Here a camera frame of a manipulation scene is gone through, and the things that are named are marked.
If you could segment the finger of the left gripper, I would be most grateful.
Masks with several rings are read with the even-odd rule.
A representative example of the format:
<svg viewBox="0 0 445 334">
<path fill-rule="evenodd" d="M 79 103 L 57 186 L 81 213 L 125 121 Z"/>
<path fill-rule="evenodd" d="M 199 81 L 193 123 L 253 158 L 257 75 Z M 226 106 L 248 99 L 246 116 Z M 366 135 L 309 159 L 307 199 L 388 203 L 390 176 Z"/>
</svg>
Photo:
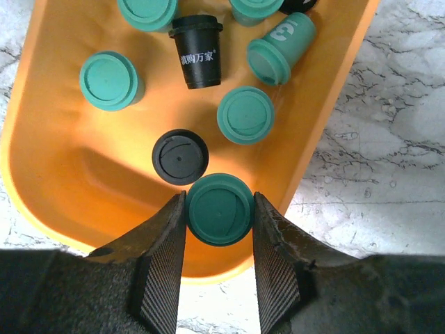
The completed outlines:
<svg viewBox="0 0 445 334">
<path fill-rule="evenodd" d="M 185 193 L 86 257 L 1 252 L 2 333 L 174 333 L 186 238 Z"/>
<path fill-rule="evenodd" d="M 253 255 L 262 333 L 443 333 L 444 258 L 347 255 L 255 193 Z"/>
</svg>

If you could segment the orange storage basket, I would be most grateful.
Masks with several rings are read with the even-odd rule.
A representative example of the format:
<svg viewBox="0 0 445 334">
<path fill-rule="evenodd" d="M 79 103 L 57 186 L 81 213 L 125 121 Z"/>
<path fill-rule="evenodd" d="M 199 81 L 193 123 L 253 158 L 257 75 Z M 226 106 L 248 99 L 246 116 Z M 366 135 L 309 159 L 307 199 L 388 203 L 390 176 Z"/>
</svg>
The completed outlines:
<svg viewBox="0 0 445 334">
<path fill-rule="evenodd" d="M 309 11 L 316 38 L 282 86 L 251 72 L 248 43 L 283 20 L 253 27 L 236 22 L 228 1 L 181 1 L 182 15 L 209 14 L 223 25 L 222 83 L 190 90 L 174 41 L 130 26 L 115 1 L 36 1 L 1 135 L 1 176 L 20 213 L 43 233 L 93 251 L 157 213 L 178 186 L 152 165 L 157 139 L 189 129 L 209 149 L 207 174 L 228 173 L 284 213 L 316 148 L 377 1 L 318 1 Z M 95 108 L 79 74 L 99 51 L 128 57 L 145 80 L 145 96 L 121 111 Z M 254 145 L 220 132 L 216 110 L 239 86 L 265 91 L 275 123 Z"/>
</svg>

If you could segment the black coffee capsule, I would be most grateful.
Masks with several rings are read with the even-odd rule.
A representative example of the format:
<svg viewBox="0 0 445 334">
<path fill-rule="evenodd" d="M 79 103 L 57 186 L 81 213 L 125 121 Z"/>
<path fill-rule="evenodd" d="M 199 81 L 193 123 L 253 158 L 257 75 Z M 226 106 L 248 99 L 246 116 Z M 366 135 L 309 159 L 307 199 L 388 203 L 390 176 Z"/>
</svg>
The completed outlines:
<svg viewBox="0 0 445 334">
<path fill-rule="evenodd" d="M 209 150 L 204 140 L 187 129 L 173 129 L 163 134 L 152 150 L 154 170 L 169 184 L 192 184 L 206 171 Z"/>
<path fill-rule="evenodd" d="M 284 0 L 279 8 L 281 13 L 290 15 L 292 13 L 306 13 L 313 8 L 317 0 Z"/>
<path fill-rule="evenodd" d="M 188 89 L 221 84 L 220 32 L 213 15 L 189 15 L 172 21 L 168 32 L 175 41 Z"/>
</svg>

